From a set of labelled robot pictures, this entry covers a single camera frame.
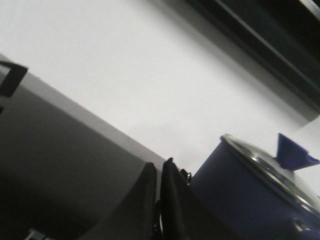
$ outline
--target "glass lid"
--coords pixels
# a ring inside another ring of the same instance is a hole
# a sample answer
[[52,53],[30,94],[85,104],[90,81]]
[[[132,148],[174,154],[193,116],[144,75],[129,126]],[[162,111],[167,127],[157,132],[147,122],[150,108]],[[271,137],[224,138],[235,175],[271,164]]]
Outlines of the glass lid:
[[[250,145],[239,139],[236,139],[235,137],[229,134],[223,135],[221,139],[225,140],[231,147],[233,147],[235,150],[241,153],[246,159],[248,159],[249,162],[252,163],[266,177],[268,177],[271,181],[280,186],[280,188],[285,193],[287,193],[287,195],[289,195],[296,203],[300,204],[304,209],[311,212],[313,215],[320,219],[319,196],[313,193],[313,191],[304,183],[304,181],[299,176],[297,176],[293,172],[293,170],[283,168],[281,162],[278,161],[277,158],[274,158],[262,149]],[[289,156],[289,158],[291,158],[291,161],[295,161],[295,159],[292,159],[294,158],[292,154]]]

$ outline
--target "pot lid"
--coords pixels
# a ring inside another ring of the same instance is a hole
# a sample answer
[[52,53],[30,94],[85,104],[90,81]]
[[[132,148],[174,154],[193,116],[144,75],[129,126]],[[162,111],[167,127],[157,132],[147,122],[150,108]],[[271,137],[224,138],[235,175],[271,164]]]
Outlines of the pot lid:
[[320,219],[320,197],[317,196],[294,171],[319,164],[301,146],[279,134],[277,157],[225,134],[221,137],[232,148],[242,154],[258,171],[276,183],[287,195],[304,209]]

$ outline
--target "white countertop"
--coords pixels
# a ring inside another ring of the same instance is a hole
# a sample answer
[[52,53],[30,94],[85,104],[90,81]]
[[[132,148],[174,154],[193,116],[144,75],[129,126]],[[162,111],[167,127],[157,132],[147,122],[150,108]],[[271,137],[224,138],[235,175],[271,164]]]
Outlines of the white countertop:
[[2,54],[181,168],[224,133],[320,158],[317,114],[181,0],[0,0],[0,16]]

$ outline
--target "blue pot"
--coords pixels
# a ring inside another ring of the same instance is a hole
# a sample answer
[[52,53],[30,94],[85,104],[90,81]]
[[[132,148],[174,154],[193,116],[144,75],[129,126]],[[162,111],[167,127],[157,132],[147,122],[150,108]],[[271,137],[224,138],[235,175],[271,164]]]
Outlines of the blue pot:
[[279,140],[282,156],[275,159],[230,135],[222,136],[192,178],[191,189],[213,215],[245,239],[320,240],[319,198],[290,169],[318,162],[283,135]]

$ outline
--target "white surface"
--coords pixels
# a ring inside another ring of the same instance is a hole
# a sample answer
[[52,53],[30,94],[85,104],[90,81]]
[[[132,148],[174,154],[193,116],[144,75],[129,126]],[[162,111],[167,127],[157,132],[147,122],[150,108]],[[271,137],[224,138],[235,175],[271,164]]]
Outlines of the white surface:
[[0,16],[4,55],[192,172],[224,133],[274,154],[278,132],[309,122],[260,78],[281,84],[182,1],[0,0]]

